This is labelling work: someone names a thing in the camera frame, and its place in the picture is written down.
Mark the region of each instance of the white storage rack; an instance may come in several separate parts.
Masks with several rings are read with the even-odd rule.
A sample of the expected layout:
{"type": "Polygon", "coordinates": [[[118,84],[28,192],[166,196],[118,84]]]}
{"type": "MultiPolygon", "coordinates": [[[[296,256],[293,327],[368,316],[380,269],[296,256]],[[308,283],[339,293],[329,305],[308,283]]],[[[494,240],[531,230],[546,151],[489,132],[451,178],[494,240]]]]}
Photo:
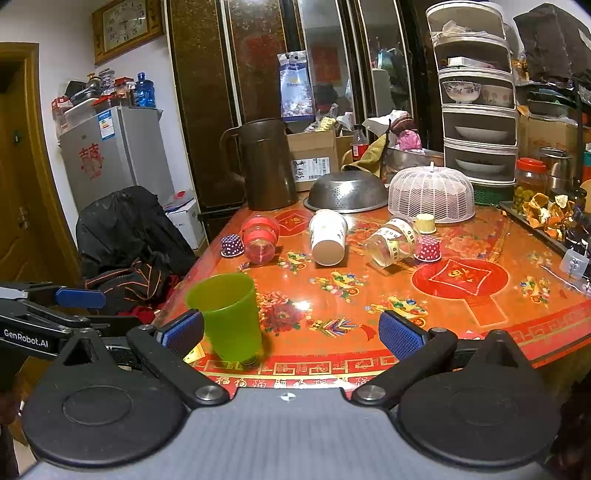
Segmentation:
{"type": "Polygon", "coordinates": [[[445,166],[460,170],[473,184],[508,187],[515,182],[517,160],[517,122],[515,81],[511,73],[509,44],[501,14],[487,4],[472,1],[449,1],[433,5],[426,11],[431,30],[435,62],[439,73],[445,166]],[[453,20],[471,31],[443,34],[442,29],[453,20]],[[447,66],[447,59],[467,57],[495,66],[494,69],[470,66],[447,66]],[[481,96],[472,103],[456,103],[449,98],[443,82],[475,82],[510,88],[508,108],[485,105],[481,96]],[[499,143],[468,140],[456,127],[506,131],[499,143]],[[470,164],[461,168],[456,159],[470,164]],[[486,166],[498,166],[491,173],[486,166]]]}

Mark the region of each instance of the blue and white package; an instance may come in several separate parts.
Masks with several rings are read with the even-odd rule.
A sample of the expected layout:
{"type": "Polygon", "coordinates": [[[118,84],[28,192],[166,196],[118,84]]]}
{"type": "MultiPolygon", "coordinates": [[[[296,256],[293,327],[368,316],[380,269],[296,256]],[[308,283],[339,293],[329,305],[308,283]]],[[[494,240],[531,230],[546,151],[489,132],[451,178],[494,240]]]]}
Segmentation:
{"type": "Polygon", "coordinates": [[[306,51],[277,54],[281,90],[281,117],[285,122],[314,120],[312,89],[306,51]]]}

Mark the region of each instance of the red bottle label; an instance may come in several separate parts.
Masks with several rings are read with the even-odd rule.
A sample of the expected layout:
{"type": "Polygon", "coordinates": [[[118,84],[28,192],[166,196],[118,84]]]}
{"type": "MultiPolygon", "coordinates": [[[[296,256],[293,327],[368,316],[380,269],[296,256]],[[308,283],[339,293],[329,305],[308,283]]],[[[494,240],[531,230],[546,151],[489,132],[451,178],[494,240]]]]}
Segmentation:
{"type": "Polygon", "coordinates": [[[365,151],[369,148],[369,145],[353,145],[351,149],[353,150],[353,160],[359,160],[363,157],[365,151]]]}

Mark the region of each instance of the white food cover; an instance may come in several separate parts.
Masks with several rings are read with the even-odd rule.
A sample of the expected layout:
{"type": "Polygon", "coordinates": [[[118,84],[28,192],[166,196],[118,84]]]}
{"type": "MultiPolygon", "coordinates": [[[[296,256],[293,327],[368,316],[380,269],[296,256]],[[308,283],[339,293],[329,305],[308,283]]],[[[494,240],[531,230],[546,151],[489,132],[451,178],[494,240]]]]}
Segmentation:
{"type": "Polygon", "coordinates": [[[474,216],[474,188],[453,168],[411,167],[399,171],[390,182],[388,210],[413,221],[430,213],[435,223],[453,223],[474,216]]]}

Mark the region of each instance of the door frame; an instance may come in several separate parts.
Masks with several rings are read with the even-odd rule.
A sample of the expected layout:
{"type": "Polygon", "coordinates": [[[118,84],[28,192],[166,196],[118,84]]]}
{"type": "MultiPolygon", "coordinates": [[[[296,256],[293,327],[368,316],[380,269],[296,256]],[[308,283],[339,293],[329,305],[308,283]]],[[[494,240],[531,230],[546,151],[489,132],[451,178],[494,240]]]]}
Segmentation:
{"type": "Polygon", "coordinates": [[[39,44],[0,43],[0,62],[4,61],[17,61],[24,67],[27,128],[33,154],[32,167],[39,185],[39,190],[31,189],[27,195],[37,195],[41,199],[51,225],[48,234],[54,237],[59,246],[59,251],[55,252],[55,255],[63,257],[61,276],[68,279],[70,286],[74,286],[80,281],[78,251],[61,208],[43,131],[39,91],[39,44]]]}

